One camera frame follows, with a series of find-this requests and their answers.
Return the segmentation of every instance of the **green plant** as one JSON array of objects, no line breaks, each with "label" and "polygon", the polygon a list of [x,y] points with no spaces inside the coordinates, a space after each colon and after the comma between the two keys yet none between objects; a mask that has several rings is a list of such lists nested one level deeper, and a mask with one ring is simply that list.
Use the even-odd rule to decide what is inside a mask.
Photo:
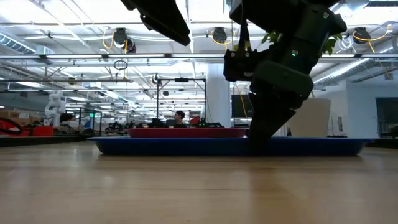
[{"label": "green plant", "polygon": [[[270,32],[268,34],[266,34],[264,36],[264,38],[262,38],[261,43],[263,44],[265,41],[267,41],[269,39],[270,43],[276,43],[278,41],[280,33],[273,31]],[[322,53],[325,54],[326,52],[329,53],[329,55],[331,55],[333,53],[333,48],[335,47],[335,44],[337,42],[337,40],[343,40],[343,36],[341,34],[335,34],[332,36],[333,38],[330,38],[326,41],[326,43],[324,44],[323,48],[322,48]]]}]

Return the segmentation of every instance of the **wooden table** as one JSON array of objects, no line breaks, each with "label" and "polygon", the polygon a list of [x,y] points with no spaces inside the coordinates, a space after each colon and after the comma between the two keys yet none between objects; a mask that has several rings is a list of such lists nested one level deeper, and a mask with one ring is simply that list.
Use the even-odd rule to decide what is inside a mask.
[{"label": "wooden table", "polygon": [[0,223],[397,223],[398,151],[354,157],[112,157],[0,149]]}]

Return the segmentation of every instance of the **white robot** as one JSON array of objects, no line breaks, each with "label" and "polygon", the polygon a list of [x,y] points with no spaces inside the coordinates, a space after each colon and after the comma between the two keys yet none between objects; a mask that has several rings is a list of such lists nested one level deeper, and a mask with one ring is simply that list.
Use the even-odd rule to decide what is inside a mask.
[{"label": "white robot", "polygon": [[63,95],[62,90],[54,90],[49,95],[49,103],[44,110],[44,126],[59,126],[60,115],[65,112],[65,102],[61,101]]}]

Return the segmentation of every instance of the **person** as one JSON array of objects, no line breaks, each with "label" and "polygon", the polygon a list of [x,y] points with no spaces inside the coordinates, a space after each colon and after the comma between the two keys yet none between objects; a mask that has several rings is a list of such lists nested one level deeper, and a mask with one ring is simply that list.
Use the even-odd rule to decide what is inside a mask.
[{"label": "person", "polygon": [[64,121],[76,121],[76,117],[72,114],[63,113],[60,116],[60,124],[62,124]]},{"label": "person", "polygon": [[182,123],[182,119],[184,119],[184,117],[185,117],[185,113],[183,111],[175,112],[175,115],[174,115],[174,121],[175,121],[174,127],[175,128],[186,128],[187,127],[184,123]]}]

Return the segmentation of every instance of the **white column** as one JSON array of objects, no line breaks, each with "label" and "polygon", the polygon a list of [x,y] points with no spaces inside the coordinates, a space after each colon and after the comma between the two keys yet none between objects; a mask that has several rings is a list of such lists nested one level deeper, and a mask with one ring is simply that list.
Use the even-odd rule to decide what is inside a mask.
[{"label": "white column", "polygon": [[210,123],[220,122],[231,127],[230,82],[223,75],[223,64],[209,64],[207,71],[207,109],[206,118]]}]

